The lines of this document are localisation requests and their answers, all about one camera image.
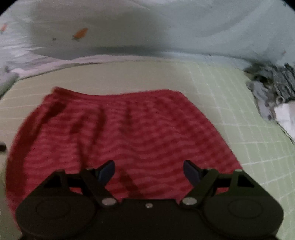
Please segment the white crumpled garment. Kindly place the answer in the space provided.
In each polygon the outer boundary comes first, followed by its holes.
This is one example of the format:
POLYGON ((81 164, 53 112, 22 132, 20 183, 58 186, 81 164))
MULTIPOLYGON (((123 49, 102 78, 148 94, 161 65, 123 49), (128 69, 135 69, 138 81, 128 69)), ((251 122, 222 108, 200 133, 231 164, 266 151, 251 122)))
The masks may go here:
POLYGON ((294 111, 295 104, 294 100, 286 103, 278 105, 274 108, 275 110, 275 120, 280 125, 284 133, 291 139, 294 143, 294 111))

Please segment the red checkered cloth garment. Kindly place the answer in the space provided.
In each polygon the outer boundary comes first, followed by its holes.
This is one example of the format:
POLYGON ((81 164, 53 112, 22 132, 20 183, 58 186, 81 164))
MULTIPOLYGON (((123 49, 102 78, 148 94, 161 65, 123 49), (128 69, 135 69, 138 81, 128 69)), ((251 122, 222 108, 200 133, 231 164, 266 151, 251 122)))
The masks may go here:
POLYGON ((240 168, 206 116, 172 90, 86 95, 55 88, 23 121, 6 165, 11 213, 51 173, 115 162, 107 185, 123 198, 174 198, 191 189, 183 162, 229 174, 240 168))

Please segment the green grid cutting mat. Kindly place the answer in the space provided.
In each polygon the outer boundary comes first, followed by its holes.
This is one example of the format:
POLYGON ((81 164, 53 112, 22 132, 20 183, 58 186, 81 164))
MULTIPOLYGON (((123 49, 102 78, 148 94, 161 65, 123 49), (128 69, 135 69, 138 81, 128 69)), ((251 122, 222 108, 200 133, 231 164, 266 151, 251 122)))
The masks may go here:
POLYGON ((280 239, 294 239, 294 144, 264 121, 247 89, 249 75, 232 66, 177 61, 90 64, 19 80, 1 98, 1 141, 11 145, 23 119, 52 88, 107 95, 144 90, 182 92, 220 132, 243 169, 284 209, 280 239))

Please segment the dark plaid shirt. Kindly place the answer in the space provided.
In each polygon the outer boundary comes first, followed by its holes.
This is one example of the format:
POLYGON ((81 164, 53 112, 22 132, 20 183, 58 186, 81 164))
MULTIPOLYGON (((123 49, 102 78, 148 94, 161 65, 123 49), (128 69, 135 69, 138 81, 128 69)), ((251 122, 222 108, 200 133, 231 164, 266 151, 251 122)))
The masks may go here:
POLYGON ((286 102, 294 100, 293 66, 289 64, 285 64, 284 66, 252 64, 244 71, 253 75, 254 80, 267 83, 286 102))

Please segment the grey crumpled garment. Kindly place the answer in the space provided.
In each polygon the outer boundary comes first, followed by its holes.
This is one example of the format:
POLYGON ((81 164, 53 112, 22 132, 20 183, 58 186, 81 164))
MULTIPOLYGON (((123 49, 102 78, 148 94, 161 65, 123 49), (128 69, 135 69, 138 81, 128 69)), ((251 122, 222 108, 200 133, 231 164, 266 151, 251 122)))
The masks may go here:
POLYGON ((274 94, 269 89, 267 89, 260 81, 250 80, 246 83, 246 86, 254 96, 254 103, 256 105, 256 108, 258 109, 259 115, 265 121, 274 121, 274 94))

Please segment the light blue carrot-print sheet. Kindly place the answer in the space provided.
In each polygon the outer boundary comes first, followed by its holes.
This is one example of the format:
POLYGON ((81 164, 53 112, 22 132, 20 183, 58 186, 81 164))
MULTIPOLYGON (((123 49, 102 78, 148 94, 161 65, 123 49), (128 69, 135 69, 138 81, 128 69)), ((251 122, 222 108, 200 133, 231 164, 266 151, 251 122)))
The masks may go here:
POLYGON ((1 1, 1 65, 27 73, 96 55, 294 64, 284 1, 1 1))

